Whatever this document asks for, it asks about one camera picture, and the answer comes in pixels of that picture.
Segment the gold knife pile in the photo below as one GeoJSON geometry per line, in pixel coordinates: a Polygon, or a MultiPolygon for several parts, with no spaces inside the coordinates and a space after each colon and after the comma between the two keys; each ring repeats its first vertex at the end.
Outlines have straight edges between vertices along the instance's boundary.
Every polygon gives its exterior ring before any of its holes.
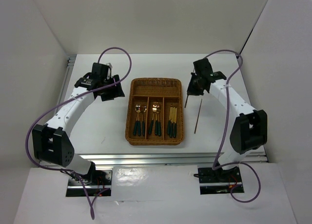
{"type": "Polygon", "coordinates": [[[172,114],[173,114],[173,106],[170,106],[169,120],[168,120],[168,124],[167,124],[167,134],[168,135],[170,135],[170,131],[171,131],[172,114]]]}
{"type": "Polygon", "coordinates": [[[171,117],[171,126],[170,126],[170,138],[173,137],[173,130],[174,130],[174,115],[175,115],[175,107],[172,110],[172,117],[171,117]]]}

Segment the gold spoon pile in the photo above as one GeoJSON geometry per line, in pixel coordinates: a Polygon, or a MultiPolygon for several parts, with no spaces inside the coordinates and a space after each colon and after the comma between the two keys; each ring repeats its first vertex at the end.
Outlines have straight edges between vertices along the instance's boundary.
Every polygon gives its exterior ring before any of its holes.
{"type": "Polygon", "coordinates": [[[136,106],[137,111],[137,135],[141,136],[141,121],[140,121],[140,113],[141,113],[141,105],[136,106]]]}

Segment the gold spoon green handle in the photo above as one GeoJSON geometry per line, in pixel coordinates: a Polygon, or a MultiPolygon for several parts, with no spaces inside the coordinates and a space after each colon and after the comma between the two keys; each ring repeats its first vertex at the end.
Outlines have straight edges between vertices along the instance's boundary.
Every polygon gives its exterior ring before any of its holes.
{"type": "Polygon", "coordinates": [[[142,112],[142,135],[145,137],[145,131],[146,131],[145,113],[147,110],[147,106],[141,106],[140,109],[142,112]]]}
{"type": "Polygon", "coordinates": [[[133,130],[133,135],[134,136],[138,136],[137,135],[137,108],[136,108],[137,104],[135,105],[135,111],[136,111],[136,121],[135,121],[135,125],[134,125],[134,130],[133,130]]]}

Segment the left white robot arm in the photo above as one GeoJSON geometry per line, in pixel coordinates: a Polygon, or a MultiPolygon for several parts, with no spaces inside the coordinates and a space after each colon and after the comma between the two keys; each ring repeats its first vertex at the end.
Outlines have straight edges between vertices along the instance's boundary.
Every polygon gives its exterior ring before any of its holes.
{"type": "Polygon", "coordinates": [[[35,158],[76,172],[85,184],[92,184],[102,176],[94,162],[75,153],[70,135],[78,119],[97,97],[104,102],[125,96],[119,81],[119,75],[112,75],[110,63],[93,63],[91,72],[75,83],[68,103],[44,125],[36,124],[32,129],[35,158]]]}

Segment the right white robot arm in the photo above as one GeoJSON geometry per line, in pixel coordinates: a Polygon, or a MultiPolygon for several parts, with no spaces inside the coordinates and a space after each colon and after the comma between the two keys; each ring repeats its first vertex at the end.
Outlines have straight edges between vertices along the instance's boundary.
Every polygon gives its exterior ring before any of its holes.
{"type": "Polygon", "coordinates": [[[187,95],[202,96],[207,91],[226,109],[221,145],[213,164],[214,178],[224,181],[230,169],[251,151],[266,144],[267,113],[248,104],[229,84],[229,78],[220,71],[213,71],[207,58],[197,60],[193,65],[187,95]]]}

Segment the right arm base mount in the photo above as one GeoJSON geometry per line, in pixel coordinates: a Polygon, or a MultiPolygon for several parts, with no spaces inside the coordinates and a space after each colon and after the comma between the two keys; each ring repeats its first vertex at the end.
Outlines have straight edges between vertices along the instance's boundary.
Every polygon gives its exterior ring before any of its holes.
{"type": "Polygon", "coordinates": [[[201,195],[208,194],[229,194],[233,188],[233,193],[244,193],[244,187],[240,170],[238,167],[230,170],[212,170],[211,167],[202,167],[193,174],[198,178],[201,195]]]}

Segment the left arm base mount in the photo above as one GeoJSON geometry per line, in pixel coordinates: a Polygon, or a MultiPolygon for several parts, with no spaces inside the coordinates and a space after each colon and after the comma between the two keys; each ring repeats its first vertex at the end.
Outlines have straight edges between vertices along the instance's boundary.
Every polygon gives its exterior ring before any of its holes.
{"type": "MultiPolygon", "coordinates": [[[[80,175],[85,190],[90,197],[110,197],[112,193],[112,175],[111,169],[97,170],[94,177],[90,180],[86,176],[80,175]]],[[[79,178],[73,173],[69,173],[66,197],[85,197],[85,191],[79,178]]]]}

